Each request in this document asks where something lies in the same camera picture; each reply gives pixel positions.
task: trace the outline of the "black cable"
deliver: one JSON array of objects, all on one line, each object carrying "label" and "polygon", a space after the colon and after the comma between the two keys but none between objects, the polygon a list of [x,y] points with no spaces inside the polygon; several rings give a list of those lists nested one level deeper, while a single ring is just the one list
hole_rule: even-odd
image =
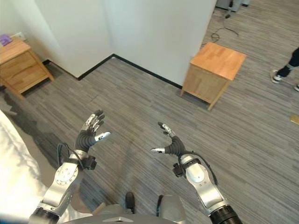
[{"label": "black cable", "polygon": [[231,31],[231,32],[233,32],[233,33],[235,33],[237,36],[239,36],[239,33],[237,33],[236,31],[234,31],[233,29],[227,28],[227,27],[225,26],[225,24],[224,24],[224,21],[222,22],[222,24],[223,24],[223,27],[219,28],[218,30],[216,30],[215,32],[213,32],[213,33],[211,34],[211,40],[212,40],[213,43],[216,43],[217,41],[220,40],[220,35],[218,34],[218,31],[219,31],[219,30],[222,30],[222,29],[227,29],[227,30],[229,30],[229,31]]},{"label": "black cable", "polygon": [[68,146],[66,143],[59,143],[58,146],[57,146],[57,162],[58,162],[58,165],[59,165],[59,166],[62,165],[62,162],[61,162],[61,150],[62,150],[64,147],[67,149],[67,152],[68,152],[68,156],[69,156],[69,157],[70,157],[70,151],[71,151],[72,153],[75,154],[76,158],[77,158],[78,161],[79,161],[80,167],[81,167],[82,169],[84,169],[83,163],[82,163],[80,157],[78,156],[78,154],[77,154],[74,150],[72,150],[71,148],[69,148],[69,146]]},{"label": "black cable", "polygon": [[218,180],[217,180],[217,177],[216,177],[216,175],[215,175],[215,173],[213,172],[213,170],[212,170],[212,168],[211,168],[211,166],[210,166],[210,164],[200,155],[200,154],[198,154],[198,153],[195,153],[195,152],[183,152],[183,153],[181,153],[179,156],[178,156],[178,163],[180,164],[180,165],[182,165],[182,161],[181,161],[181,157],[183,156],[183,155],[186,155],[186,154],[191,154],[191,155],[196,155],[196,156],[198,156],[199,158],[201,158],[202,159],[202,161],[203,162],[205,162],[205,164],[206,164],[206,166],[209,168],[209,170],[210,170],[210,172],[211,172],[211,174],[212,174],[212,176],[213,176],[213,180],[214,180],[214,183],[215,183],[215,185],[218,185]]}]

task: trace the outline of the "person's leg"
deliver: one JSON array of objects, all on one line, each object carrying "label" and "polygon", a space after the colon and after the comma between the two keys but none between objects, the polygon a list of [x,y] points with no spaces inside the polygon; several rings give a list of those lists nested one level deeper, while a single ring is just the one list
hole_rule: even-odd
[{"label": "person's leg", "polygon": [[299,66],[299,48],[294,50],[292,53],[292,58],[290,59],[289,63],[278,71],[273,71],[272,82],[279,83],[279,81],[283,77],[287,77],[289,73],[295,68]]}]

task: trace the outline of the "power outlet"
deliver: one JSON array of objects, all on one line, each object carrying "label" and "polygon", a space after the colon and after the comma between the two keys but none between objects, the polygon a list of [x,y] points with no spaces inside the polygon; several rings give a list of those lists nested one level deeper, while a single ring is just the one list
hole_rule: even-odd
[{"label": "power outlet", "polygon": [[12,35],[11,37],[18,37],[22,41],[26,40],[26,37],[24,36],[24,34],[22,32],[16,33],[16,34]]}]

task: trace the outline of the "black arm joint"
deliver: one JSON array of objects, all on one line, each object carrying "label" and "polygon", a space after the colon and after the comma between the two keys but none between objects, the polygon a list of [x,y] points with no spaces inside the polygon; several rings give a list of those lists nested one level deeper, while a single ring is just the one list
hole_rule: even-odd
[{"label": "black arm joint", "polygon": [[181,176],[184,175],[184,177],[186,178],[186,176],[185,176],[185,171],[183,170],[182,165],[179,165],[178,163],[175,163],[175,164],[173,165],[173,169],[172,169],[172,171],[173,171],[173,173],[174,173],[174,175],[175,175],[176,177],[181,177]]},{"label": "black arm joint", "polygon": [[79,161],[77,159],[70,159],[69,158],[66,162],[68,162],[68,163],[74,163],[74,164],[79,165]]},{"label": "black arm joint", "polygon": [[84,158],[84,159],[82,160],[82,163],[83,163],[84,168],[85,168],[85,169],[88,169],[88,170],[90,170],[90,169],[92,169],[92,170],[95,169],[95,167],[96,167],[96,165],[97,165],[97,162],[96,162],[96,160],[95,160],[95,157],[92,156],[92,155],[88,156],[87,158]]},{"label": "black arm joint", "polygon": [[225,205],[210,215],[212,224],[242,224],[242,221],[230,205]]},{"label": "black arm joint", "polygon": [[34,219],[34,217],[43,219],[47,224],[56,224],[59,220],[59,216],[57,214],[44,210],[43,208],[37,208],[31,215],[30,219]]},{"label": "black arm joint", "polygon": [[184,165],[182,165],[183,169],[186,170],[188,167],[192,166],[193,164],[201,164],[199,159],[195,158],[193,160],[190,160],[189,162],[185,163]]}]

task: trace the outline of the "white shoe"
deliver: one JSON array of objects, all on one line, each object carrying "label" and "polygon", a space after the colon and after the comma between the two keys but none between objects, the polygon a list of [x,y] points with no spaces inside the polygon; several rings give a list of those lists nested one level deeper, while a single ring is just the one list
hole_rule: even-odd
[{"label": "white shoe", "polygon": [[277,70],[272,71],[271,80],[273,83],[279,83],[281,81],[282,77],[277,75]]}]

